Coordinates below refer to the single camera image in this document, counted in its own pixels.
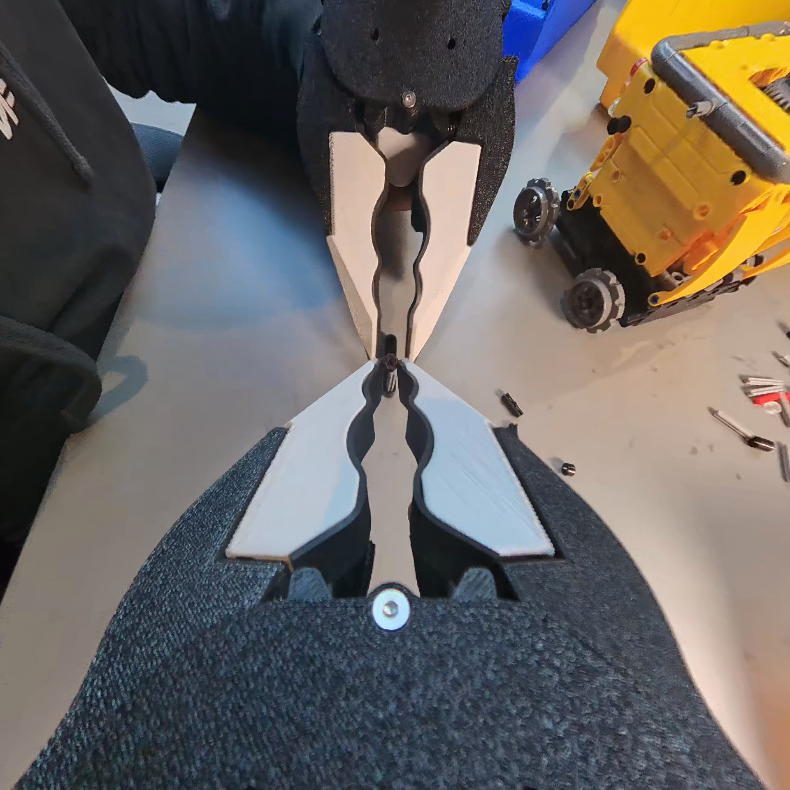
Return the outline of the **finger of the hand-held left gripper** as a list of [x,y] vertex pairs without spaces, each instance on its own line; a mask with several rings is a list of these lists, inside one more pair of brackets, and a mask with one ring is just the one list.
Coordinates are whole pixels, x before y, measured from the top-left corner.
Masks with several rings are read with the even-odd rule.
[[416,294],[406,340],[410,361],[416,361],[430,338],[469,257],[480,152],[476,143],[449,142],[422,166],[419,195],[427,228],[413,267]]
[[368,357],[373,359],[379,337],[374,280],[380,264],[374,219],[386,195],[386,160],[358,132],[330,133],[329,153],[327,242],[352,320]]

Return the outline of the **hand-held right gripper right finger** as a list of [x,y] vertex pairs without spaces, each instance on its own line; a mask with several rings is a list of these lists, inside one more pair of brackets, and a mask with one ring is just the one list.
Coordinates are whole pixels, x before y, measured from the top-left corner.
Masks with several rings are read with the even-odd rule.
[[416,461],[409,535],[419,593],[451,597],[469,569],[515,592],[505,567],[556,559],[556,547],[507,451],[500,430],[439,381],[404,360],[398,392]]

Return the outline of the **blue plastic crate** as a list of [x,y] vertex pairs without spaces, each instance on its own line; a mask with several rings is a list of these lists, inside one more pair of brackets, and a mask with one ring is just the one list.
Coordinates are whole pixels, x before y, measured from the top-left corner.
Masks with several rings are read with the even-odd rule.
[[512,1],[502,25],[505,57],[516,57],[515,84],[581,19],[594,1]]

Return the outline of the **grey axle with black connector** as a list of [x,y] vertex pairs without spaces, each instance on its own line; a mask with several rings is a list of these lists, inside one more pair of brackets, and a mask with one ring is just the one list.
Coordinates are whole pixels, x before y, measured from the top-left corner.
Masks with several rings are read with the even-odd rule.
[[740,440],[748,447],[752,449],[758,449],[766,453],[771,453],[776,450],[776,443],[774,440],[766,439],[745,428],[745,426],[743,426],[741,423],[738,423],[724,411],[711,407],[708,407],[708,411],[714,419],[736,433]]

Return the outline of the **yellow plastic storage bin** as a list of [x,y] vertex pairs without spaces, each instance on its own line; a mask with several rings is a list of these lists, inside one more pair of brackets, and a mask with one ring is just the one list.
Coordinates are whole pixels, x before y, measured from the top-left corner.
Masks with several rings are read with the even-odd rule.
[[788,1],[628,1],[597,61],[607,77],[599,102],[610,111],[634,64],[668,36],[778,21],[789,21]]

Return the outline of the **dark office chair seat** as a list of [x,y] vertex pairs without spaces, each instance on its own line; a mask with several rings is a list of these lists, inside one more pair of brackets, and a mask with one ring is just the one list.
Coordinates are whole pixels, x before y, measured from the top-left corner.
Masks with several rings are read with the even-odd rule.
[[131,127],[161,194],[183,143],[183,134],[159,126],[132,123]]

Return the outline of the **pile of red black pins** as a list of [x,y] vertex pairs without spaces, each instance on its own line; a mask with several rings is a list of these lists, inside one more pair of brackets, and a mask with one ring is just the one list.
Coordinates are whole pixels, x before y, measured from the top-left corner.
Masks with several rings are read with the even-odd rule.
[[[786,321],[778,321],[779,331],[788,340],[789,326]],[[744,394],[753,404],[769,414],[779,417],[781,424],[789,431],[789,354],[787,351],[772,351],[772,357],[782,367],[784,379],[741,375],[740,381]],[[789,484],[789,444],[786,439],[775,440],[781,479]]]

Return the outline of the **yellow black toy brick vehicle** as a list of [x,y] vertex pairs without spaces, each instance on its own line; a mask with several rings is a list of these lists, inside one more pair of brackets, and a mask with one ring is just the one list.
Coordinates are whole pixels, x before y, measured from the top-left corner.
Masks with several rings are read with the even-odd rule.
[[668,36],[634,65],[556,225],[574,278],[598,268],[623,285],[616,323],[788,265],[788,47],[788,22],[765,22]]

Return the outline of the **grey desk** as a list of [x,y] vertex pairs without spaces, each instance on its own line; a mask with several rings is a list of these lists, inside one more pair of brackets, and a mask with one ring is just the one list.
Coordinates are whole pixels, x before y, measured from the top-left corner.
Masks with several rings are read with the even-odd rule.
[[[709,409],[788,442],[745,374],[780,376],[788,270],[702,308],[592,335],[558,308],[555,248],[513,233],[520,188],[576,183],[603,143],[597,2],[517,91],[507,176],[418,365],[521,440],[610,526],[690,674],[771,788],[788,788],[788,483]],[[269,430],[364,363],[300,168],[194,112],[100,368],[108,392],[66,445],[2,602],[2,788],[69,708],[164,533]]]

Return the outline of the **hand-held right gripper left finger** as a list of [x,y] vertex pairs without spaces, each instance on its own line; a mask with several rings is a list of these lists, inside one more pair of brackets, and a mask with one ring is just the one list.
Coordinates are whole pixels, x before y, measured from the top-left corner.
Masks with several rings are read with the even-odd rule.
[[335,597],[367,593],[374,546],[362,459],[374,443],[383,370],[370,360],[284,428],[224,550],[229,560],[315,568]]

